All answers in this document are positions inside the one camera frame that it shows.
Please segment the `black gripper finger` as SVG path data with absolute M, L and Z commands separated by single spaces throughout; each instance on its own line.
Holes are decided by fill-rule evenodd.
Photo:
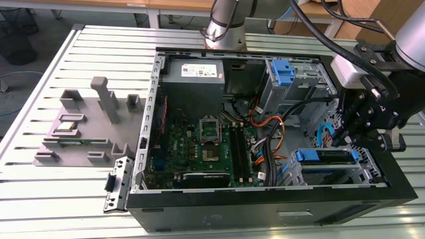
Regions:
M 380 133 L 376 129 L 357 128 L 348 129 L 346 136 L 352 140 L 350 144 L 380 152 L 392 151 L 393 141 L 388 133 Z
M 366 124 L 374 113 L 373 99 L 373 95 L 366 90 L 346 88 L 341 90 L 337 106 L 337 113 L 341 116 L 340 127 L 332 135 L 333 147 L 350 144 L 352 140 L 346 136 L 348 129 L 370 128 Z

